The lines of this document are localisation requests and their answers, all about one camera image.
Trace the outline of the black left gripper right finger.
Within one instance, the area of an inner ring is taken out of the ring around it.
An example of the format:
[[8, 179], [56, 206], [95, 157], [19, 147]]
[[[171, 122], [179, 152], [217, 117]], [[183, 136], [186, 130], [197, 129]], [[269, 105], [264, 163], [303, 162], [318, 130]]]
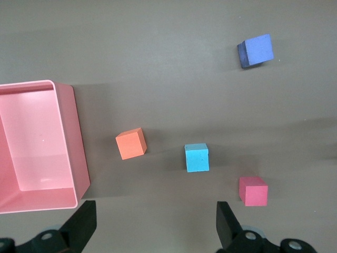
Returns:
[[286, 238], [275, 245], [252, 229], [243, 229], [226, 201], [216, 204], [216, 231], [222, 248], [218, 252], [316, 252], [307, 242]]

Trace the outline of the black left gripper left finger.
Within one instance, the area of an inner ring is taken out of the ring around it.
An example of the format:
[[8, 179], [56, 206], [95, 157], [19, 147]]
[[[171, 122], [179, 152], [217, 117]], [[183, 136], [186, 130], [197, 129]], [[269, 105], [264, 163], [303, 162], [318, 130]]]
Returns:
[[59, 229], [43, 231], [21, 245], [1, 238], [1, 252], [82, 252], [96, 228], [96, 201], [87, 200]]

